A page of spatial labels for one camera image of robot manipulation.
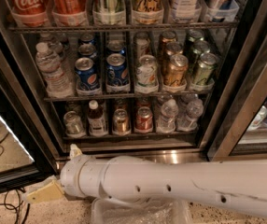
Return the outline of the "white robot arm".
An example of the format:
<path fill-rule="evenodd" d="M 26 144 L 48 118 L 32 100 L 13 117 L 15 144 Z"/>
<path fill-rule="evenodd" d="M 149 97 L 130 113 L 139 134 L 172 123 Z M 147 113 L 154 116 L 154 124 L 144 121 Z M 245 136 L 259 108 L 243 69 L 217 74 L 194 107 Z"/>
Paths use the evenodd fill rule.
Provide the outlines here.
<path fill-rule="evenodd" d="M 133 156 L 97 159 L 72 145 L 60 176 L 47 178 L 23 199 L 41 203 L 64 195 L 130 206 L 153 198 L 180 198 L 267 217 L 267 160 L 164 164 Z"/>

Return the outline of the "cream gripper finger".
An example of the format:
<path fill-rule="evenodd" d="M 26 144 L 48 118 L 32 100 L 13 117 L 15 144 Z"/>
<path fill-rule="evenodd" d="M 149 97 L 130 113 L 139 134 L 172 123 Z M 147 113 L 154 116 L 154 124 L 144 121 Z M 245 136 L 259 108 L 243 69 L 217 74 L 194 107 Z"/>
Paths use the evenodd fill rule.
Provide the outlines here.
<path fill-rule="evenodd" d="M 29 188 L 22 194 L 22 199 L 27 203 L 43 203 L 61 199 L 64 196 L 63 187 L 55 175 Z"/>
<path fill-rule="evenodd" d="M 82 151 L 76 144 L 71 144 L 70 145 L 70 152 L 69 152 L 69 157 L 70 159 L 74 159 L 77 156 L 81 156 Z"/>

